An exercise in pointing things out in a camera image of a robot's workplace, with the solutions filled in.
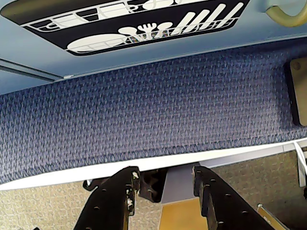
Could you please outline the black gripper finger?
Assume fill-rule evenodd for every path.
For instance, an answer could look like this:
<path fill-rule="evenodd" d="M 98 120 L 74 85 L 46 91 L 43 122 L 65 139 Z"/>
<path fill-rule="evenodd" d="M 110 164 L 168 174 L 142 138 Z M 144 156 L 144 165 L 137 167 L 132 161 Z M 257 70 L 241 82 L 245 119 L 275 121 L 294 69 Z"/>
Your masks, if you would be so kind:
<path fill-rule="evenodd" d="M 194 196 L 209 230 L 272 230 L 273 227 L 224 179 L 211 169 L 195 166 Z"/>
<path fill-rule="evenodd" d="M 81 211 L 75 230 L 127 230 L 134 215 L 135 192 L 140 189 L 137 166 L 121 169 L 109 178 L 85 180 L 91 194 Z"/>

